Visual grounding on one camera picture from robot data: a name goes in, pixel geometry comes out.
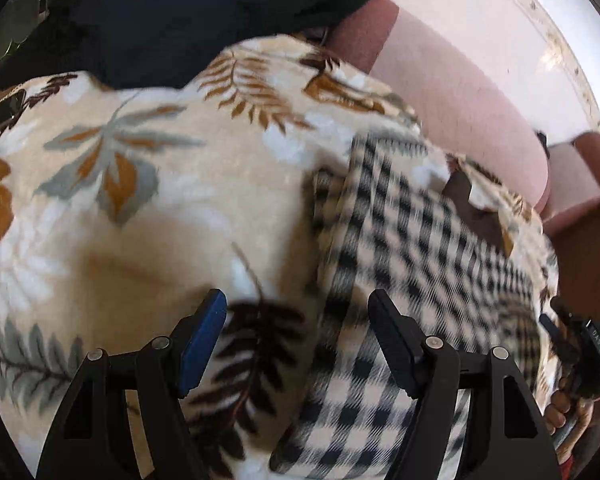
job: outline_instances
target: finger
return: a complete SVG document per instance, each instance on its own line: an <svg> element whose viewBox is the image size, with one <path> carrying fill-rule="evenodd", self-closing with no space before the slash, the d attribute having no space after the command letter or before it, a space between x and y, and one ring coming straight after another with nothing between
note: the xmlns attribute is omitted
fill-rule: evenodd
<svg viewBox="0 0 600 480"><path fill-rule="evenodd" d="M561 390L551 396L551 403L563 413L567 413L571 409L570 397Z"/></svg>
<svg viewBox="0 0 600 480"><path fill-rule="evenodd" d="M567 422L564 418L564 414L552 404L549 404L544 411L544 420L551 424L554 428L561 428Z"/></svg>
<svg viewBox="0 0 600 480"><path fill-rule="evenodd" d="M579 399L576 404L578 424L586 428L593 417L593 402L591 400Z"/></svg>
<svg viewBox="0 0 600 480"><path fill-rule="evenodd" d="M556 452L558 454L564 454L567 456L571 455L573 447L576 445L577 441L580 440L585 431L587 431L587 426L578 421L564 442L558 447L558 449L556 449Z"/></svg>

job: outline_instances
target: sofa cushion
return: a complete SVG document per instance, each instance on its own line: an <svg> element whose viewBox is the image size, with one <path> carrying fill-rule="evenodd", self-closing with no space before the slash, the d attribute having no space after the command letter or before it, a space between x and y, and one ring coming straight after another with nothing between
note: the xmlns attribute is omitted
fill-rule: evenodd
<svg viewBox="0 0 600 480"><path fill-rule="evenodd" d="M600 204L600 186L571 144L549 148L551 195L542 211L544 232L552 236Z"/></svg>
<svg viewBox="0 0 600 480"><path fill-rule="evenodd" d="M467 154L529 203L541 205L548 164L535 132L442 36L401 9L370 74L415 108L434 143Z"/></svg>

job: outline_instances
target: gray leaf print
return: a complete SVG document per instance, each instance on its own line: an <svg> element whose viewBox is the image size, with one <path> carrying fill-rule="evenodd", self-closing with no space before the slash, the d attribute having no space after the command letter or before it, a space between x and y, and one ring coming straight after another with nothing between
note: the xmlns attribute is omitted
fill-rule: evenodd
<svg viewBox="0 0 600 480"><path fill-rule="evenodd" d="M152 110L142 110L139 112L131 112L122 117L114 117L110 122L113 129L125 128L129 126L139 126L149 119L174 119L179 116L184 110L183 106L164 105L158 106Z"/></svg>
<svg viewBox="0 0 600 480"><path fill-rule="evenodd" d="M102 141L66 164L36 192L69 200L78 190L92 186L102 170Z"/></svg>
<svg viewBox="0 0 600 480"><path fill-rule="evenodd" d="M123 226L148 202L158 189L158 174L148 161L134 156L141 152L160 153L165 148L201 146L202 140L153 130L130 130L150 119L171 119L184 110L164 105L119 117L116 110L102 126L75 126L44 145L46 150L68 150L86 140L95 142L73 162L63 166L37 192L70 200L102 176L97 203L109 219Z"/></svg>
<svg viewBox="0 0 600 480"><path fill-rule="evenodd" d="M178 135L164 134L151 130L138 130L135 132L122 130L113 135L121 147L135 150L147 150L151 153L161 153L165 148L175 146L203 146L205 141L189 139Z"/></svg>
<svg viewBox="0 0 600 480"><path fill-rule="evenodd" d="M151 164L116 153L115 163L105 170L97 200L112 222L124 225L157 191L158 175Z"/></svg>
<svg viewBox="0 0 600 480"><path fill-rule="evenodd" d="M0 328L0 398L9 393L14 404L22 399L26 410L39 399L43 413L62 399L83 358L80 338L72 343L67 360L55 335L45 343L40 327L34 325L25 344L7 318L4 329Z"/></svg>
<svg viewBox="0 0 600 480"><path fill-rule="evenodd" d="M73 128L61 133L55 139L47 142L43 147L45 150L70 150L77 148L87 140L95 138L100 133L100 126L84 126L78 124Z"/></svg>

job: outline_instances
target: fern leaf print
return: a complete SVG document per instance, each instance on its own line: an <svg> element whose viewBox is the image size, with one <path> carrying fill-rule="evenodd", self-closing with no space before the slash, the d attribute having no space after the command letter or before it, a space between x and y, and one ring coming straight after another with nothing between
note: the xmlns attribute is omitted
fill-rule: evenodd
<svg viewBox="0 0 600 480"><path fill-rule="evenodd" d="M257 121L263 130L276 124L286 134L292 124L313 130L302 114L296 114L291 103L267 82L268 61L261 57L239 57L233 51L223 52L203 70L196 80L198 89L206 91L205 100L221 98L218 108L231 107L231 118L245 111L249 122Z"/></svg>
<svg viewBox="0 0 600 480"><path fill-rule="evenodd" d="M0 399L9 394L25 410L39 399L43 414L60 403L83 358L79 337L66 354L54 335L45 339L38 325L25 338L7 318L0 325Z"/></svg>
<svg viewBox="0 0 600 480"><path fill-rule="evenodd" d="M189 401L201 411L188 421L202 460L213 473L230 479L234 475L224 456L244 460L238 428L256 435L258 412L276 416L270 391L284 389L281 366L296 366L286 345L303 339L304 323L297 310L266 300L246 257L238 247L234 250L256 286L258 301L227 308L232 316L222 329L224 346L214 357L226 364L212 378L212 389Z"/></svg>

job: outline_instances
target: human hand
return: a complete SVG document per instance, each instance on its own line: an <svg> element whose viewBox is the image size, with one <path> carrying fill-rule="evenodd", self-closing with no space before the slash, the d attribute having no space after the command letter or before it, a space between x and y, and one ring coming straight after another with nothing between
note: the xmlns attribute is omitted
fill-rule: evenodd
<svg viewBox="0 0 600 480"><path fill-rule="evenodd" d="M561 380L559 386L560 388L564 388L566 386L566 379ZM593 400L585 399L579 399L575 403L573 409L576 410L576 416L578 417L576 425L565 441L555 450L560 464L569 459L573 452L573 447L589 427L593 415L593 405ZM544 423L549 434L554 434L557 428L561 428L566 424L566 413L570 409L571 397L563 389L556 391L551 396L551 403L544 410Z"/></svg>

